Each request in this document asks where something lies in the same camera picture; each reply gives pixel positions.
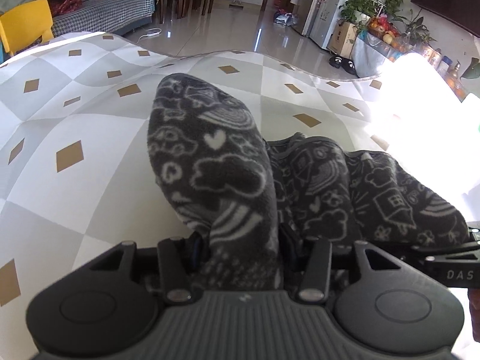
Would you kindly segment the dark grey doodle fleece jacket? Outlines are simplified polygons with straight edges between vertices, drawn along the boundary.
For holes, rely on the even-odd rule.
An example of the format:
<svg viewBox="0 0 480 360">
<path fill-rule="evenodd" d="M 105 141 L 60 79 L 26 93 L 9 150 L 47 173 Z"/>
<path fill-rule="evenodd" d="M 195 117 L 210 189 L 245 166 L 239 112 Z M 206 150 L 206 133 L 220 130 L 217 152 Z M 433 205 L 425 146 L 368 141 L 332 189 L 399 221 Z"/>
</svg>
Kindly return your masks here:
<svg viewBox="0 0 480 360">
<path fill-rule="evenodd" d="M 206 289 L 277 288 L 281 225 L 298 242 L 336 245 L 449 247 L 469 237 L 462 214 L 389 154 L 300 133 L 265 141 L 243 102 L 194 76 L 160 81 L 147 149 L 157 185 L 207 244 L 195 278 Z"/>
</svg>

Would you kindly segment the grey white checkered tablecloth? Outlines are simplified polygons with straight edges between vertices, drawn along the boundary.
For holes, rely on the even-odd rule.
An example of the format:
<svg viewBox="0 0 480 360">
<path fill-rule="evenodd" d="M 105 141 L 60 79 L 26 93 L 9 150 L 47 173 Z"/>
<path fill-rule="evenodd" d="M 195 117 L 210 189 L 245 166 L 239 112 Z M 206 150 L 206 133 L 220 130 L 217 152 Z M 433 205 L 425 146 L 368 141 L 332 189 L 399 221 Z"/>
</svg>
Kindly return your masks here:
<svg viewBox="0 0 480 360">
<path fill-rule="evenodd" d="M 373 139 L 384 80 L 334 81 L 253 52 L 170 58 L 100 33 L 26 51 L 1 67 L 1 315 L 124 241 L 194 233 L 157 185 L 147 133 L 160 81 L 186 74 L 243 102 L 265 141 L 297 133 L 384 152 L 452 204 L 448 150 L 407 136 L 404 156 Z"/>
</svg>

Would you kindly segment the black white slippers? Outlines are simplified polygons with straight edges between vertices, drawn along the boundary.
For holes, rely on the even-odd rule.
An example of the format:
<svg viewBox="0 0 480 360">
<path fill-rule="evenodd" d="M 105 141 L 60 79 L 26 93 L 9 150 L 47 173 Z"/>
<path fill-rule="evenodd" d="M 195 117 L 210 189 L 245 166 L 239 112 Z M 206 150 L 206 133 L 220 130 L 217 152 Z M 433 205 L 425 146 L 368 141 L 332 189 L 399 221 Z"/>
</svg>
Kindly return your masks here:
<svg viewBox="0 0 480 360">
<path fill-rule="evenodd" d="M 329 59 L 329 65 L 333 68 L 343 68 L 348 74 L 357 75 L 356 66 L 354 62 L 348 58 L 334 55 Z"/>
</svg>

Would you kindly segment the cardboard box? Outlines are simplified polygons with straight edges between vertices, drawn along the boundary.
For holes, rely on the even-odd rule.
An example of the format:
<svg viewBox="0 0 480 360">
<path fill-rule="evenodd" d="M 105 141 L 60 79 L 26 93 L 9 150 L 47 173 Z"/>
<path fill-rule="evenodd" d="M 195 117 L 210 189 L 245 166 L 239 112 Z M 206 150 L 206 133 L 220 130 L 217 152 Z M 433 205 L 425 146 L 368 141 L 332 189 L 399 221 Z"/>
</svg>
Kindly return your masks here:
<svg viewBox="0 0 480 360">
<path fill-rule="evenodd" d="M 339 21 L 329 39 L 327 49 L 343 58 L 349 58 L 356 41 L 357 28 L 354 24 Z"/>
</svg>

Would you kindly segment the fruit bowl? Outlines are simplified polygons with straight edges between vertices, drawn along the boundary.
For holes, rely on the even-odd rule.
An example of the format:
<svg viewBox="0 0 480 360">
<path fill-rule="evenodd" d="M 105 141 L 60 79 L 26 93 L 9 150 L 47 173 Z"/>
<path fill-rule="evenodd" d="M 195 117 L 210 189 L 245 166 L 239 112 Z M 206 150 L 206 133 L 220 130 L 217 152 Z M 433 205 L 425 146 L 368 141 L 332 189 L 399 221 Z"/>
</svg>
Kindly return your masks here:
<svg viewBox="0 0 480 360">
<path fill-rule="evenodd" d="M 375 16 L 368 22 L 367 30 L 374 37 L 391 44 L 400 35 L 400 32 L 388 21 L 386 15 Z"/>
</svg>

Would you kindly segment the plastic bag on floor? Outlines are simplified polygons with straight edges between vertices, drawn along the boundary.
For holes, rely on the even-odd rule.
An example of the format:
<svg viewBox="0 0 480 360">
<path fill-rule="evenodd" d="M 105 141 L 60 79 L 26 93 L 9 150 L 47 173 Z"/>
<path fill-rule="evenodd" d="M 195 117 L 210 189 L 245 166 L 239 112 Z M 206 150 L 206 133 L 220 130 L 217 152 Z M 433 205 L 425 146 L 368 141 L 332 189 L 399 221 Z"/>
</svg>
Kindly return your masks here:
<svg viewBox="0 0 480 360">
<path fill-rule="evenodd" d="M 273 22 L 282 26 L 292 26 L 297 22 L 297 18 L 291 12 L 281 9 L 273 15 Z"/>
</svg>

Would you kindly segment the white small freezer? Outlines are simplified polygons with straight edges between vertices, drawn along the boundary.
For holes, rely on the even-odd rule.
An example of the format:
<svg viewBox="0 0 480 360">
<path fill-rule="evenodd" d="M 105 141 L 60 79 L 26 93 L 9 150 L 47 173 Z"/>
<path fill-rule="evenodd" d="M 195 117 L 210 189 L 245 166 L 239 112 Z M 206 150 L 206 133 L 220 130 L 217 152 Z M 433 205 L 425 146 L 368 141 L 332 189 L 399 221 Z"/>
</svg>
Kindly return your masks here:
<svg viewBox="0 0 480 360">
<path fill-rule="evenodd" d="M 329 40 L 340 18 L 342 6 L 347 0 L 320 0 L 309 38 L 321 49 L 326 50 Z"/>
</svg>

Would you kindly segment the checkered grey sofa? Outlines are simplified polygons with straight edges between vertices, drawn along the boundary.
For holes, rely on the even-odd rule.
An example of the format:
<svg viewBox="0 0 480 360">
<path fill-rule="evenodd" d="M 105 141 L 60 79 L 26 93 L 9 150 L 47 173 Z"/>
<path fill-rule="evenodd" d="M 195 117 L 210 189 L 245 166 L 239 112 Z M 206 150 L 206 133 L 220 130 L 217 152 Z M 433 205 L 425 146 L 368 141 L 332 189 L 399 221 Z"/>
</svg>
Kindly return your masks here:
<svg viewBox="0 0 480 360">
<path fill-rule="evenodd" d="M 70 13 L 53 18 L 57 38 L 68 33 L 104 32 L 125 35 L 152 22 L 154 0 L 88 0 Z"/>
</svg>

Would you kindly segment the green potted plant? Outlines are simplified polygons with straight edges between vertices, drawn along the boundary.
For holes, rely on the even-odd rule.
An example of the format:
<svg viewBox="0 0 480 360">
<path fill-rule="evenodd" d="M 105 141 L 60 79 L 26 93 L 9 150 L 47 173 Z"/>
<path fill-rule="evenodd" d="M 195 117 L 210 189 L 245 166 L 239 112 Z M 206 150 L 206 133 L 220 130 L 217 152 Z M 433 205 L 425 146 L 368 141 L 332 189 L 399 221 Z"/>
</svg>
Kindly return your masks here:
<svg viewBox="0 0 480 360">
<path fill-rule="evenodd" d="M 357 31 L 362 31 L 372 19 L 380 15 L 395 16 L 403 2 L 404 0 L 347 0 L 340 8 L 340 21 L 354 24 Z"/>
</svg>

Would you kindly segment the yellow plastic chair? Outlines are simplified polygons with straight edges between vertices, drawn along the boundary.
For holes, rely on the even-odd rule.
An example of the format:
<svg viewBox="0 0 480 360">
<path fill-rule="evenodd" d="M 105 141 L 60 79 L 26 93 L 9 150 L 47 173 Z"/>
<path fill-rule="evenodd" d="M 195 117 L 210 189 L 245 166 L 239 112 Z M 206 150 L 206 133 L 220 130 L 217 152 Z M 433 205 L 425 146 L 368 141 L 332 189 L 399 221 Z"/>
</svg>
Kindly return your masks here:
<svg viewBox="0 0 480 360">
<path fill-rule="evenodd" d="M 14 56 L 38 39 L 45 43 L 54 38 L 53 18 L 48 0 L 35 0 L 18 5 L 1 16 L 1 43 L 5 52 Z"/>
</svg>

